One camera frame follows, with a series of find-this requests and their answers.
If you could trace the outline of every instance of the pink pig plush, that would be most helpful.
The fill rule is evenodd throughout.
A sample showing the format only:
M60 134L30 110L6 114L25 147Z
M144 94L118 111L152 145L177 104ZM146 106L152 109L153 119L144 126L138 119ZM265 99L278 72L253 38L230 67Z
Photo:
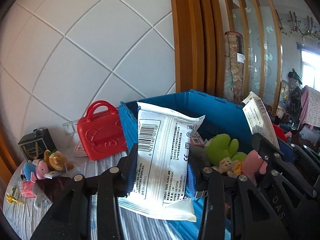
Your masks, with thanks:
M44 174L48 172L48 166L44 161L40 161L38 166L27 162L21 170L21 175L24 175L27 181L36 182L37 179L44 179Z
M247 175L254 185L257 185L254 174L257 171L260 174L266 174L267 165L264 159L260 158L255 150L252 150L242 162L242 173Z

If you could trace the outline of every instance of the blue plush toy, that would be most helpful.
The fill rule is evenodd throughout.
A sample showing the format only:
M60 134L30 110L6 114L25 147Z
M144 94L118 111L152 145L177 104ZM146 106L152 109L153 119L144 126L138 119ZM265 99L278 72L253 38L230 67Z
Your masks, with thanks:
M38 166L33 165L31 162L27 162L21 170L21 175L24 175L27 181L36 182L37 179L44 179L44 174L48 172L48 166L44 161L40 161Z
M21 170L21 175L24 175L27 181L31 181L31 174L36 174L36 166L30 162L25 163Z

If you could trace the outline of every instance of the blue storage box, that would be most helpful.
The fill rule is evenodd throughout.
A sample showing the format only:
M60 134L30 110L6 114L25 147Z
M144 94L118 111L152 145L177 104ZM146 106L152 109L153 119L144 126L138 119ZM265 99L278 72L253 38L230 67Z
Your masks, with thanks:
M167 107L190 117L205 115L206 117L198 129L203 140L209 140L217 134L226 133L230 135L231 139L237 138L239 140L238 151L249 153L252 150L251 131L242 111L243 106L193 89L188 92L146 98L139 100L139 102ZM133 144L138 142L137 101L120 102L118 112L128 149L131 150ZM197 239L202 218L203 201L204 199L193 200L197 217L196 223L168 221L182 239ZM230 239L230 234L227 230L225 239Z

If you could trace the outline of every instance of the bag handle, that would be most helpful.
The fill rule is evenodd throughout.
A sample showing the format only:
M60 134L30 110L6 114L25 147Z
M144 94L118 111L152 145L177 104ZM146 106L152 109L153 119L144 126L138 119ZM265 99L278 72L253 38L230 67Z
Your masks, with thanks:
M108 108L108 110L111 111L111 114L116 114L117 113L117 110L116 108L108 103L107 101L104 101L104 100L98 100L98 101L95 101L94 103L92 103L88 110L87 110L87 122L91 122L92 119L93 119L93 112L100 106L106 106Z

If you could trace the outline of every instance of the white tiled wall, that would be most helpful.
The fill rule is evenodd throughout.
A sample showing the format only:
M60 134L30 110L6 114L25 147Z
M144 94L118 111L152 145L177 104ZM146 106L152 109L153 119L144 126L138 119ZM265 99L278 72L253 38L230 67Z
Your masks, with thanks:
M62 124L95 100L175 92L170 0L17 0L0 25L0 118L17 142L48 128L59 150Z

